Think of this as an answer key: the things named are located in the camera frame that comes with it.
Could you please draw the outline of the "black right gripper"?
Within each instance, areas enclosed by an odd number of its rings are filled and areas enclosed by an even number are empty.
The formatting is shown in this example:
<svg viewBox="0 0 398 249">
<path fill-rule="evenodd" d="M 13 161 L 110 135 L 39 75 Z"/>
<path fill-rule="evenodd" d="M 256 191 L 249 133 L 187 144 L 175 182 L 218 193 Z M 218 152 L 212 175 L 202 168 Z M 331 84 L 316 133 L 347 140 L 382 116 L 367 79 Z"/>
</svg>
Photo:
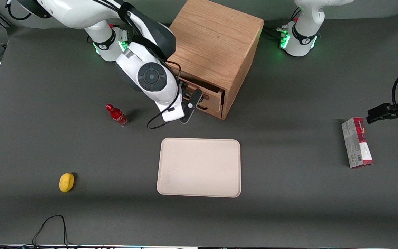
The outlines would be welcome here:
<svg viewBox="0 0 398 249">
<path fill-rule="evenodd" d="M 184 117 L 180 118 L 182 124 L 189 122 L 199 103 L 209 100 L 209 96 L 203 93 L 201 89 L 196 89 L 190 93 L 188 86 L 186 82 L 182 82 L 182 105 L 184 111 Z"/>
</svg>

